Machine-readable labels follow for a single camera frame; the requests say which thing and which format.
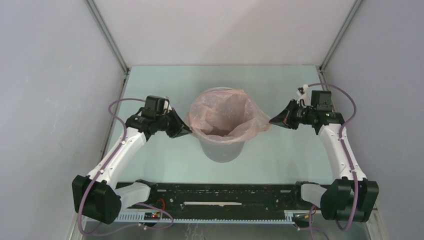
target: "red wire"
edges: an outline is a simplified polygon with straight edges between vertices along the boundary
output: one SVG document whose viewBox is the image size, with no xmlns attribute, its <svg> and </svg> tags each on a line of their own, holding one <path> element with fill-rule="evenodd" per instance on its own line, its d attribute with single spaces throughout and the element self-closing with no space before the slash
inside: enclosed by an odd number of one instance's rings
<svg viewBox="0 0 424 240">
<path fill-rule="evenodd" d="M 159 201 L 161 201 L 161 202 L 162 202 L 162 210 L 165 210 L 165 201 L 164 201 L 162 198 L 158 199 L 157 201 L 158 201 L 158 202 L 159 202 Z"/>
</svg>

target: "enclosure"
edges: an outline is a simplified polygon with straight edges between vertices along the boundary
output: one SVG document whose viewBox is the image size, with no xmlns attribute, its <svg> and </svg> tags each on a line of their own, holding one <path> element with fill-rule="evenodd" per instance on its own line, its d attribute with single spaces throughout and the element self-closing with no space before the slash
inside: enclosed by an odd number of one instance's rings
<svg viewBox="0 0 424 240">
<path fill-rule="evenodd" d="M 314 227 L 338 240 L 420 239 L 423 8 L 419 0 L 0 3 L 0 239 L 101 239 L 80 234 L 71 183 L 87 175 L 122 133 L 108 113 L 115 100 L 166 96 L 184 119 L 199 94 L 226 87 L 244 90 L 274 117 L 298 97 L 299 87 L 314 83 L 334 84 L 356 102 L 357 115 L 347 126 L 350 146 L 379 186 L 369 221 L 340 231 L 318 210 Z M 330 90 L 335 110 L 347 119 L 351 102 Z M 125 101 L 113 112 L 126 119 L 140 107 Z M 226 163 L 210 160 L 193 136 L 171 139 L 159 132 L 118 181 L 139 179 L 261 186 L 334 180 L 310 126 L 275 125 Z M 310 239 L 291 221 L 307 212 L 288 208 L 277 222 L 175 219 L 170 229 L 126 228 L 103 239 Z M 131 214 L 122 211 L 99 233 L 137 223 L 125 219 Z"/>
</svg>

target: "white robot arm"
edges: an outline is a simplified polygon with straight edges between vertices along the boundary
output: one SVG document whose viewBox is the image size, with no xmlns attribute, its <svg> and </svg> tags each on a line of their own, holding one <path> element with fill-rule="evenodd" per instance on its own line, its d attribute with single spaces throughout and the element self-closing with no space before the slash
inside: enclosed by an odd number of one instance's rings
<svg viewBox="0 0 424 240">
<path fill-rule="evenodd" d="M 297 101 L 292 99 L 287 107 L 269 122 L 294 130 L 298 129 L 299 124 L 311 125 L 324 145 L 334 182 L 328 188 L 313 182 L 297 182 L 296 184 L 300 185 L 297 197 L 321 208 L 322 215 L 327 220 L 346 221 L 350 217 L 354 202 L 351 192 L 358 183 L 353 220 L 366 222 L 374 208 L 379 187 L 375 181 L 368 181 L 359 167 L 349 145 L 346 129 L 342 129 L 345 123 L 342 114 L 333 111 L 331 92 L 312 91 L 309 99 L 305 92 L 307 87 L 304 85 L 299 88 L 300 98 Z"/>
<path fill-rule="evenodd" d="M 170 138 L 191 133 L 175 109 L 170 107 L 169 101 L 156 96 L 148 96 L 144 107 L 128 118 L 125 126 L 126 134 L 119 137 L 102 161 L 87 176 L 78 175 L 72 182 L 75 211 L 78 212 L 80 204 L 83 204 L 83 215 L 106 224 L 112 223 L 121 210 L 149 198 L 150 187 L 142 182 L 116 189 L 119 175 L 133 155 L 158 131 L 165 131 Z M 95 182 L 83 200 L 93 180 Z"/>
</svg>

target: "white wall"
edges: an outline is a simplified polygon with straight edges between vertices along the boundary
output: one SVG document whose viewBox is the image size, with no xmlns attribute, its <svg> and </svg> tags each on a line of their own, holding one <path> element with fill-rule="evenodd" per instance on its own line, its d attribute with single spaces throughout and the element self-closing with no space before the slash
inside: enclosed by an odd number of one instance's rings
<svg viewBox="0 0 424 240">
<path fill-rule="evenodd" d="M 0 2 L 0 239 L 65 239 L 123 72 L 83 0 Z"/>
<path fill-rule="evenodd" d="M 97 0 L 125 61 L 320 65 L 355 0 Z"/>
<path fill-rule="evenodd" d="M 326 70 L 352 94 L 348 126 L 357 161 L 380 186 L 389 238 L 423 239 L 424 1 L 365 1 Z M 337 95 L 346 115 L 351 104 Z"/>
</svg>

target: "light blue floor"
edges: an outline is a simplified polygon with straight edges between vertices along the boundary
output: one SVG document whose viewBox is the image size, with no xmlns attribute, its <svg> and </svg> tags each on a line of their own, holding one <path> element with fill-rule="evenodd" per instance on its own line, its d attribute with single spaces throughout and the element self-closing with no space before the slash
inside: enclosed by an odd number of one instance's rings
<svg viewBox="0 0 424 240">
<path fill-rule="evenodd" d="M 303 84 L 318 83 L 312 65 L 274 66 L 134 66 L 124 98 L 168 96 L 184 119 L 192 101 L 214 87 L 243 89 L 270 117 L 280 113 Z M 142 107 L 126 101 L 118 115 L 124 121 Z M 116 124 L 111 142 L 122 132 Z M 159 132 L 141 148 L 120 181 L 144 179 L 173 183 L 294 184 L 333 182 L 325 149 L 310 126 L 289 130 L 272 126 L 245 143 L 241 154 L 228 163 L 208 159 L 191 135 L 170 139 Z"/>
</svg>

